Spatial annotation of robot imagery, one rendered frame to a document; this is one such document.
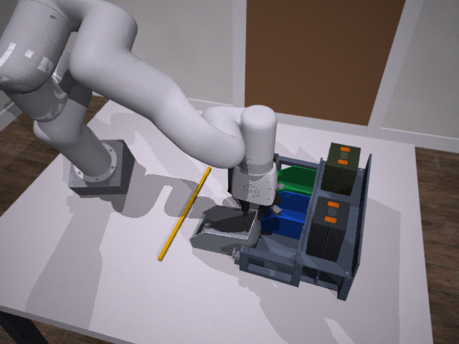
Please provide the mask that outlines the green open bin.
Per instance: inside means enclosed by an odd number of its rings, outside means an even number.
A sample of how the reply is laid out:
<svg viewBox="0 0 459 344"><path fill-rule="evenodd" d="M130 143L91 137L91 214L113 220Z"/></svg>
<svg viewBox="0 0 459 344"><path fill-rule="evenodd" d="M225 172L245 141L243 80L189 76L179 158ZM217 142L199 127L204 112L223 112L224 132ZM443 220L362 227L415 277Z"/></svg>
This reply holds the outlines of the green open bin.
<svg viewBox="0 0 459 344"><path fill-rule="evenodd" d="M289 191L296 194L311 196L316 173L316 170L298 166L291 166L279 170L277 171L278 184L284 184L285 188L277 191L278 193L282 191Z"/></svg>

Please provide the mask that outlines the yellow bar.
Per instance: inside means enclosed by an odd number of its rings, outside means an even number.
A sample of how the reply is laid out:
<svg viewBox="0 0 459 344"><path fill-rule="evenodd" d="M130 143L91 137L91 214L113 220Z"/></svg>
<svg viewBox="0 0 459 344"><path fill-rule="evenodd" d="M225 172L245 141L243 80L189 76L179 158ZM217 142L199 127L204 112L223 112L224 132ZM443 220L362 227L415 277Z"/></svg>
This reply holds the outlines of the yellow bar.
<svg viewBox="0 0 459 344"><path fill-rule="evenodd" d="M168 241L166 242L164 248L162 249L160 255L158 256L158 260L159 260L159 261L162 261L162 259L164 258L164 255L166 254L166 252L167 252L169 246L171 245L171 243L172 243L174 237L176 236L177 231L179 230L179 228L180 228L180 226L181 226L183 220L185 219L185 217L186 217L188 211L190 210L191 205L194 203L194 200L195 200L195 198L197 197L197 194L199 193L201 187L203 186L203 184L204 184L204 182L205 182L207 176L209 175L209 172L210 172L210 171L211 171L211 167L208 167L207 170L206 170L206 172L205 172L205 174L203 175L201 181L199 182L199 185L197 186L197 188L196 188L194 194L192 195L192 197L191 197L189 203L187 204L186 208L184 209L183 214L181 215L181 217L180 217L179 221L177 222L177 224L176 224L174 230L172 231L172 233L171 233L171 235L170 235Z"/></svg>

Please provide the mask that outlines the blue open bin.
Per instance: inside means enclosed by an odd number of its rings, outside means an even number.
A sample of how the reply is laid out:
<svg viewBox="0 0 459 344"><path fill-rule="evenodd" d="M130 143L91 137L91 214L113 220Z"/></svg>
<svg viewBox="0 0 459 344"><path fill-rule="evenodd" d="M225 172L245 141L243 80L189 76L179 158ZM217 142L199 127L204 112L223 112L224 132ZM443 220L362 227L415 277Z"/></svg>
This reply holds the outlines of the blue open bin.
<svg viewBox="0 0 459 344"><path fill-rule="evenodd" d="M282 213L275 216L270 211L271 206L267 207L260 220L261 230L300 240L311 197L289 191L282 191L279 195L282 201L276 206L282 209Z"/></svg>

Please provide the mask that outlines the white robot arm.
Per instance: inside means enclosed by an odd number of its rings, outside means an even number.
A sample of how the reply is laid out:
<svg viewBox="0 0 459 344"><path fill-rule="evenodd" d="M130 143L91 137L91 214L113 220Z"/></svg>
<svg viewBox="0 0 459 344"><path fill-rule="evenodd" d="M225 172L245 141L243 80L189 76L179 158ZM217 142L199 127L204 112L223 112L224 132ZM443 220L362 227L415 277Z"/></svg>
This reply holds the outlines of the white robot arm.
<svg viewBox="0 0 459 344"><path fill-rule="evenodd" d="M214 106L200 115L172 77L131 53L137 32L136 20L107 1L19 0L0 39L0 90L90 183L118 165L115 151L82 124L93 92L149 119L209 166L261 174L278 165L271 108Z"/></svg>

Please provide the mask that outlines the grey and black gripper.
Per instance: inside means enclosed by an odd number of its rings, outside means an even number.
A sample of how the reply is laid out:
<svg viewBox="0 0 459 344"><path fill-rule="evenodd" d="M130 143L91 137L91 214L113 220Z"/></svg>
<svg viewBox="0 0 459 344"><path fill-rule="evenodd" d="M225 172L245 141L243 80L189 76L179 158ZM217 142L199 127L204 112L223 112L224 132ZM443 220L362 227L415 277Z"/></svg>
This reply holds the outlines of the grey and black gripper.
<svg viewBox="0 0 459 344"><path fill-rule="evenodd" d="M241 169L240 165L234 167L232 184L228 192L240 201L243 216L247 216L250 202L260 204L257 219L260 221L265 216L265 210L272 205L281 204L281 197L277 191L278 175L275 162L266 173L252 174Z"/></svg>

